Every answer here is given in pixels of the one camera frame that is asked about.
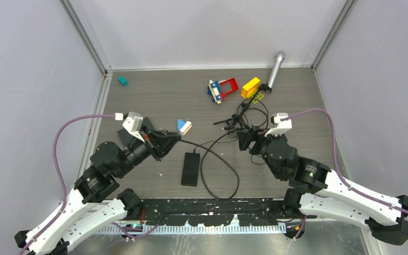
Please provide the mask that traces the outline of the black network switch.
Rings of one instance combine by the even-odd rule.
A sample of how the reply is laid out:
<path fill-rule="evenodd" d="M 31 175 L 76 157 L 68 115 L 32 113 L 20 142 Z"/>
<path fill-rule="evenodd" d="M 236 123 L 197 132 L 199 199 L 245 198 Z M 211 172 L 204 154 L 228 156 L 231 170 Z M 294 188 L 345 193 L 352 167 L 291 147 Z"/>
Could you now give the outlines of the black network switch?
<path fill-rule="evenodd" d="M 200 154 L 186 152 L 184 155 L 181 185 L 197 187 L 199 175 Z"/>

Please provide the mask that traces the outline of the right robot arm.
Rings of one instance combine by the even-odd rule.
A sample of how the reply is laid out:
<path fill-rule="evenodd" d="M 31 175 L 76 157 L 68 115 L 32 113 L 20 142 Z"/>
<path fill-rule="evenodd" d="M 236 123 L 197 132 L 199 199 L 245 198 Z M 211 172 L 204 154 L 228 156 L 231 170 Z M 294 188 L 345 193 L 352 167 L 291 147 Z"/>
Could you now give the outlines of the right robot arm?
<path fill-rule="evenodd" d="M 319 216 L 344 221 L 388 244 L 408 240 L 408 196 L 397 197 L 358 185 L 316 160 L 299 156 L 285 135 L 252 126 L 238 131 L 239 149 L 260 156 L 276 179 L 289 184 L 285 216 Z"/>

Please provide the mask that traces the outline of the black mini tripod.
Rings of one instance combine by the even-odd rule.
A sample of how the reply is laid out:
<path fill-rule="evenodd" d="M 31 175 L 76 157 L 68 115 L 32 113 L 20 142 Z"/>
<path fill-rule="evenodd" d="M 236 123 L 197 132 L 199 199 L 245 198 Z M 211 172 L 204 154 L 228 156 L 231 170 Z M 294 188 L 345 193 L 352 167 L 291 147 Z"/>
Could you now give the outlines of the black mini tripod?
<path fill-rule="evenodd" d="M 243 116 L 248 111 L 252 104 L 252 99 L 245 99 L 242 101 L 239 106 L 242 108 L 240 112 L 236 110 L 236 112 L 228 119 L 214 122 L 213 125 L 223 124 L 225 123 L 226 126 L 223 127 L 223 130 L 228 132 L 235 132 L 235 131 L 242 131 L 244 129 L 249 129 L 250 126 L 244 123 Z"/>

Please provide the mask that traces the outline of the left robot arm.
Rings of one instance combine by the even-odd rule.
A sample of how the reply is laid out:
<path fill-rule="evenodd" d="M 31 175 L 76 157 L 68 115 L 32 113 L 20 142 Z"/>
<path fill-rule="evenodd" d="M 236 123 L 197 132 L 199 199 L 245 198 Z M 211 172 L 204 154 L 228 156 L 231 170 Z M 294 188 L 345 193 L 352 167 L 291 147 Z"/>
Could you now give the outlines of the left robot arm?
<path fill-rule="evenodd" d="M 110 141 L 101 143 L 90 157 L 91 165 L 76 180 L 62 204 L 34 229 L 15 234 L 17 246 L 29 254 L 68 254 L 104 226 L 125 217 L 137 219 L 143 203 L 130 188 L 99 211 L 87 213 L 119 187 L 117 179 L 148 157 L 161 161 L 180 140 L 177 132 L 142 125 L 127 149 Z"/>

